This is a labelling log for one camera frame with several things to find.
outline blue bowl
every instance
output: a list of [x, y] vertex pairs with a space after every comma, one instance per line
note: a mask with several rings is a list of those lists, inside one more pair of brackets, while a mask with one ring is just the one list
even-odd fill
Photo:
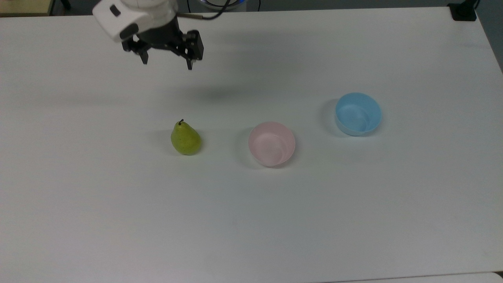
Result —
[[336, 105], [336, 124], [348, 135], [359, 136], [372, 132], [381, 122], [381, 117], [379, 104], [363, 93], [348, 93]]

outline floor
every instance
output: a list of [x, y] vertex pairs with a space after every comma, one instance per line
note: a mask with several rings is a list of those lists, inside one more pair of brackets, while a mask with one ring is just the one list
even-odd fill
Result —
[[[180, 12], [207, 12], [198, 4], [199, 0], [179, 0]], [[69, 0], [71, 9], [65, 11], [61, 1], [55, 0], [54, 15], [91, 15], [99, 0]], [[460, 3], [462, 0], [248, 0], [247, 11], [286, 11], [286, 10], [325, 10], [358, 8], [397, 8], [397, 7], [440, 7], [448, 3]], [[487, 38], [503, 70], [503, 0], [481, 0], [477, 8]]]

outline green pear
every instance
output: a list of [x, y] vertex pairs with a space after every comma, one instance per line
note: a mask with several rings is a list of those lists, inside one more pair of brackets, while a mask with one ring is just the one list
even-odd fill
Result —
[[182, 119], [175, 124], [171, 132], [171, 143], [179, 153], [190, 155], [196, 153], [201, 147], [201, 137]]

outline table surface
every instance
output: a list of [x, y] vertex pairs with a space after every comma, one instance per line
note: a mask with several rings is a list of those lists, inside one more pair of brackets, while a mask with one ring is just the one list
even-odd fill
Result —
[[0, 17], [48, 16], [54, 0], [0, 0]]
[[496, 273], [455, 274], [395, 279], [366, 280], [365, 283], [503, 283]]
[[[0, 281], [303, 283], [503, 270], [503, 76], [448, 8], [180, 20], [204, 59], [93, 17], [0, 19]], [[336, 127], [378, 101], [367, 137]], [[171, 146], [185, 119], [201, 152]], [[281, 168], [247, 148], [278, 121]]]

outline pink bowl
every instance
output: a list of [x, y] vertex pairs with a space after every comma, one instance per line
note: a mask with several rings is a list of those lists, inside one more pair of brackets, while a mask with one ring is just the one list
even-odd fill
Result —
[[248, 138], [248, 147], [260, 164], [274, 167], [292, 156], [295, 138], [292, 131], [284, 125], [265, 122], [253, 128]]

